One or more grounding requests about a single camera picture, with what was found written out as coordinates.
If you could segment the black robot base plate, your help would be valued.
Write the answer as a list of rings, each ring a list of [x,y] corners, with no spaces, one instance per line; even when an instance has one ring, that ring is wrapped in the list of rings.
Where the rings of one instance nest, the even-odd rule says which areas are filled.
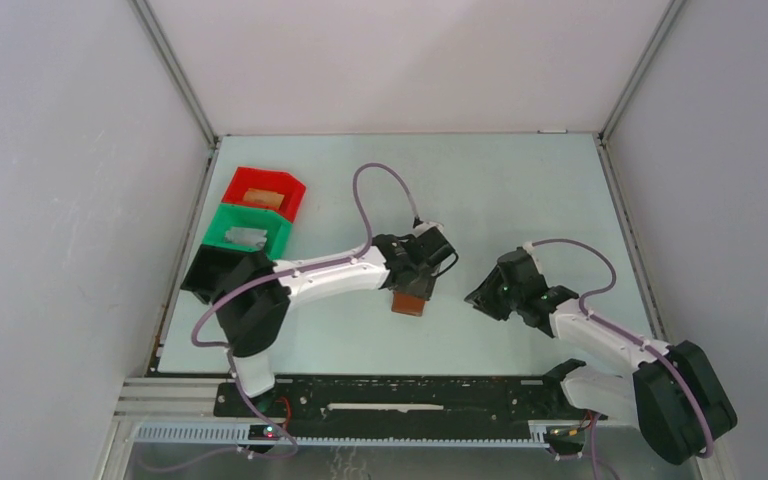
[[[258,413],[299,441],[526,441],[540,421],[557,432],[589,422],[548,376],[279,375],[249,402],[218,386],[214,416]]]

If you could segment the brown leather card holder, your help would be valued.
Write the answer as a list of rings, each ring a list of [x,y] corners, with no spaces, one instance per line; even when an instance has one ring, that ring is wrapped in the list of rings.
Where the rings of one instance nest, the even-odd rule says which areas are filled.
[[[395,292],[391,303],[391,311],[396,314],[421,317],[427,301],[424,298]]]

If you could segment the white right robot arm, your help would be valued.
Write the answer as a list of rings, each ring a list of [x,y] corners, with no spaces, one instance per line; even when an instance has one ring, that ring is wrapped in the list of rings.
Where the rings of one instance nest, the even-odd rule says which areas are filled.
[[[558,365],[552,371],[558,380],[541,392],[545,411],[566,418],[588,410],[632,426],[673,465],[711,456],[738,416],[704,350],[633,333],[601,316],[587,305],[587,293],[549,285],[534,250],[526,243],[500,256],[464,300],[497,321],[518,315],[609,367],[602,372],[577,360]]]

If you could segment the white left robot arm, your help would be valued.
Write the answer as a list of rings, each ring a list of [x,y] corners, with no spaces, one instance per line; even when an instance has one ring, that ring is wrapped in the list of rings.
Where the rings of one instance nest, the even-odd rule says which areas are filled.
[[[241,386],[238,404],[257,417],[274,408],[275,374],[268,351],[288,313],[354,291],[390,290],[427,298],[437,277],[458,259],[435,222],[420,222],[405,235],[375,235],[357,248],[330,256],[243,258],[211,303],[226,337],[232,375]]]

